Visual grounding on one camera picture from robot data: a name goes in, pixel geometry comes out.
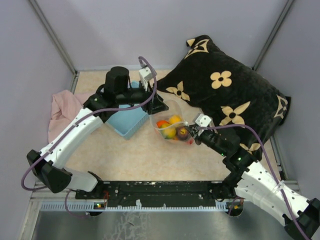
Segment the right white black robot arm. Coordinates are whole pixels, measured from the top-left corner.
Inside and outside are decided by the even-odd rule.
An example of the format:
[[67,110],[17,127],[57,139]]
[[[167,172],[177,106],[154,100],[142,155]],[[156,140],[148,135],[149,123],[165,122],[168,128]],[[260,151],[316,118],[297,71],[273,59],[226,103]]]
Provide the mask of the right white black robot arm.
[[229,198],[245,199],[274,217],[294,240],[310,240],[320,227],[320,201],[308,199],[279,180],[247,150],[236,146],[233,137],[223,137],[216,127],[193,124],[187,127],[198,145],[224,156],[230,170],[223,192]]

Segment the dark red apple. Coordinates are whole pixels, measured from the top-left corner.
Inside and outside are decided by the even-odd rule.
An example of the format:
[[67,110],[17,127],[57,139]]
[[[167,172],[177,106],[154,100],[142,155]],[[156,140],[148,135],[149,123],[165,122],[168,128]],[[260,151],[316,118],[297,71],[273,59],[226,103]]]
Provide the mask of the dark red apple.
[[190,133],[184,126],[179,126],[176,128],[176,138],[179,141],[186,141],[190,137]]

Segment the clear dotted zip bag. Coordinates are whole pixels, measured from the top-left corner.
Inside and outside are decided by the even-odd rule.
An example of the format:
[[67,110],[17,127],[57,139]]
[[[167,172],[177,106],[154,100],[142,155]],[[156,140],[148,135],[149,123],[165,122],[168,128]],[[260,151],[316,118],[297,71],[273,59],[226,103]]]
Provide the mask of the clear dotted zip bag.
[[149,120],[156,136],[166,143],[190,146],[194,143],[187,127],[188,122],[185,121],[182,109],[174,100],[165,100],[167,110],[150,115]]

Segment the yellow lemon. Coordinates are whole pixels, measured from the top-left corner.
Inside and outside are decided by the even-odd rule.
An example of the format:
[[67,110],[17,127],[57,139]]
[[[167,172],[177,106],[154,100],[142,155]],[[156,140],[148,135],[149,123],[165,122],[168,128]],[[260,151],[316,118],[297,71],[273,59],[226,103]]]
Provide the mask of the yellow lemon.
[[172,115],[169,119],[168,122],[171,125],[177,124],[177,123],[182,123],[184,120],[179,116],[179,115]]

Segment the green yellow mango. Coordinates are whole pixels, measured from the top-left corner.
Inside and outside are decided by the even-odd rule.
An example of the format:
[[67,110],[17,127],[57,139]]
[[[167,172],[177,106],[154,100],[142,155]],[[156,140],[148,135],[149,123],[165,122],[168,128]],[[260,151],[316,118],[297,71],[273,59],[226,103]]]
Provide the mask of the green yellow mango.
[[172,126],[162,128],[160,132],[161,132],[161,135],[167,140],[172,140],[176,136],[176,128]]

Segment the light blue plastic basket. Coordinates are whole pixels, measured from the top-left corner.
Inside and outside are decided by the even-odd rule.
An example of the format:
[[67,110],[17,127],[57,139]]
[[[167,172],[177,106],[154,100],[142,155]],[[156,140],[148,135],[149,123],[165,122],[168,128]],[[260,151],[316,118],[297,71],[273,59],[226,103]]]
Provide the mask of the light blue plastic basket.
[[145,92],[138,82],[134,81],[133,87],[128,87],[125,93],[116,95],[112,107],[121,110],[112,112],[105,124],[124,139],[130,139],[149,118],[143,108],[138,107],[149,96],[150,93]]

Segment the orange fruit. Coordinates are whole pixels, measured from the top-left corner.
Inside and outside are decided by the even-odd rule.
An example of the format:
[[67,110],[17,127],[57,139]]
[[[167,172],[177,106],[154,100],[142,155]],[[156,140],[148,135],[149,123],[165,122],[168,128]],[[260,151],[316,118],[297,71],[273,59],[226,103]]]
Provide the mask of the orange fruit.
[[161,128],[163,125],[168,125],[168,124],[169,124],[169,122],[166,120],[160,120],[160,121],[156,122],[156,125],[158,128]]

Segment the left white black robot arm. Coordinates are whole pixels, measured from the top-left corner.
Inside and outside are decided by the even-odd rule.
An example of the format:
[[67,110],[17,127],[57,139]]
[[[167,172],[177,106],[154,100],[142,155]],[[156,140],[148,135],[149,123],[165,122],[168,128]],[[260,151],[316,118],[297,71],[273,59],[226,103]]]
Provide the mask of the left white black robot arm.
[[79,145],[108,119],[123,111],[141,108],[148,115],[168,110],[158,96],[156,71],[147,65],[139,70],[138,87],[130,86],[129,70],[115,66],[106,73],[100,85],[80,109],[71,123],[51,143],[40,151],[30,150],[26,155],[32,172],[52,193],[65,189],[82,190],[97,199],[103,195],[104,186],[93,173],[66,169],[65,165]]

